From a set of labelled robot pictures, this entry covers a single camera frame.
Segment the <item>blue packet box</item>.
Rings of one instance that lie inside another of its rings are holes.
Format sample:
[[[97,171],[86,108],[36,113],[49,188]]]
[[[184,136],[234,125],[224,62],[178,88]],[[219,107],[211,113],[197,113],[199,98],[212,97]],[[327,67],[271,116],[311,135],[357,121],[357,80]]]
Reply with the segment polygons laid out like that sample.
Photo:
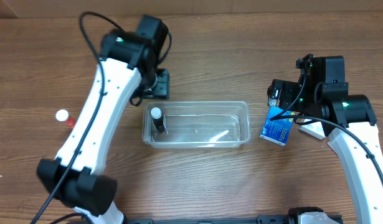
[[[291,118],[270,121],[270,118],[276,116],[282,111],[283,110],[280,108],[269,108],[267,118],[260,133],[260,137],[262,139],[280,146],[284,146],[287,143],[293,124],[293,119]]]

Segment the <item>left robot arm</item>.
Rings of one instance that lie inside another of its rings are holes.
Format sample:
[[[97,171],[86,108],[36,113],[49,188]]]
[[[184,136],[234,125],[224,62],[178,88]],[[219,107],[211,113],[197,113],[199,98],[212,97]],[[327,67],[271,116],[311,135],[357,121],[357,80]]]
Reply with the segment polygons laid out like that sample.
[[[169,72],[160,68],[172,37],[161,19],[144,15],[134,32],[119,25],[94,50],[97,70],[75,126],[37,176],[50,199],[72,208],[84,223],[126,223],[115,205],[118,182],[104,174],[112,137],[126,105],[169,98]]]

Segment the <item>dark bottle white cap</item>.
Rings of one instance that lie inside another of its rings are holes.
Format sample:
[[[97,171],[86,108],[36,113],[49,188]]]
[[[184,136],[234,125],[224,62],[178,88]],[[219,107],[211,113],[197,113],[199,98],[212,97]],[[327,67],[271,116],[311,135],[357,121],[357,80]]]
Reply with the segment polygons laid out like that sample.
[[[153,124],[159,133],[166,131],[166,117],[160,108],[154,107],[150,111],[150,115],[153,119]]]

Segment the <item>orange bottle white cap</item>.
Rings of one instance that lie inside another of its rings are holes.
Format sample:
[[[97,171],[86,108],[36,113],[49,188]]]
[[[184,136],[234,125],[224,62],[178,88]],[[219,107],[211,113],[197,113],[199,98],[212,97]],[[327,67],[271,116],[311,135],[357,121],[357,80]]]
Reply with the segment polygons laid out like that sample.
[[[71,116],[70,113],[65,109],[58,110],[55,114],[55,117],[57,121],[64,123],[71,129],[73,129],[76,125],[75,118]]]

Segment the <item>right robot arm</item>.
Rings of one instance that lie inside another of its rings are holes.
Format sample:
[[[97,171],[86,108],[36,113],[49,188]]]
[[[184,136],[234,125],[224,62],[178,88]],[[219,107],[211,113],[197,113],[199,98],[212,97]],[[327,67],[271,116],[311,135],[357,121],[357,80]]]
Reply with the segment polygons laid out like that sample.
[[[274,79],[268,106],[279,107],[272,120],[320,122],[337,154],[351,192],[358,223],[383,223],[383,155],[374,109],[365,95],[350,95],[344,57],[296,60],[297,82]]]

